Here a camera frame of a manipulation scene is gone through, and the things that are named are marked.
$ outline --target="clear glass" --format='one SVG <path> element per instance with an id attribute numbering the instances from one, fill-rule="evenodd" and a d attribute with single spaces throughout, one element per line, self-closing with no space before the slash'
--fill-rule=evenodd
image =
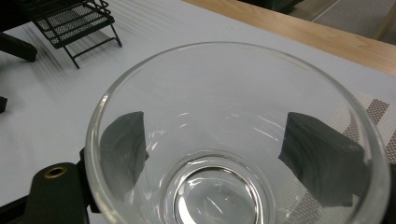
<path id="1" fill-rule="evenodd" d="M 139 63 L 106 92 L 86 143 L 110 223 L 379 223 L 389 168 L 375 126 L 293 56 L 215 42 Z"/>

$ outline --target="glass bottom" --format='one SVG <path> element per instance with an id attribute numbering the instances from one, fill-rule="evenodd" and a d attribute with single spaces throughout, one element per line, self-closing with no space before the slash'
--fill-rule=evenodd
<path id="1" fill-rule="evenodd" d="M 264 178 L 230 155 L 201 152 L 169 175 L 163 194 L 166 223 L 269 223 L 270 191 Z"/>

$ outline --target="wooden table edge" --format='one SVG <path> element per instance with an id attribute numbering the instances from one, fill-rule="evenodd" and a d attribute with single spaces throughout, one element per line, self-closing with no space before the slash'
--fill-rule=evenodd
<path id="1" fill-rule="evenodd" d="M 184 0 L 396 77 L 396 46 L 236 0 Z"/>

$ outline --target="white table surface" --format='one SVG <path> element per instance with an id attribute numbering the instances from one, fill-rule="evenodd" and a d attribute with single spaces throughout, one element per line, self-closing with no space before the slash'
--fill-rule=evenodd
<path id="1" fill-rule="evenodd" d="M 206 41 L 237 41 L 285 51 L 330 74 L 350 91 L 396 105 L 396 77 L 312 49 L 178 0 L 109 0 L 122 48 L 110 42 L 79 58 L 54 49 L 32 23 L 7 31 L 38 49 L 28 63 L 0 52 L 0 205 L 29 193 L 36 172 L 57 162 L 77 162 L 91 114 L 123 72 L 173 47 Z M 74 44 L 86 47 L 109 27 Z M 105 223 L 100 215 L 92 223 Z"/>

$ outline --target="wire rack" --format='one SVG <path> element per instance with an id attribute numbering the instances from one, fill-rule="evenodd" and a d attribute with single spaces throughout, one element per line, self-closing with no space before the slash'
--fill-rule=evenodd
<path id="1" fill-rule="evenodd" d="M 114 18 L 104 0 L 16 0 L 27 17 L 56 49 L 64 48 L 75 59 L 110 40 L 120 39 L 112 25 Z M 115 37 L 72 56 L 66 45 L 110 25 Z"/>

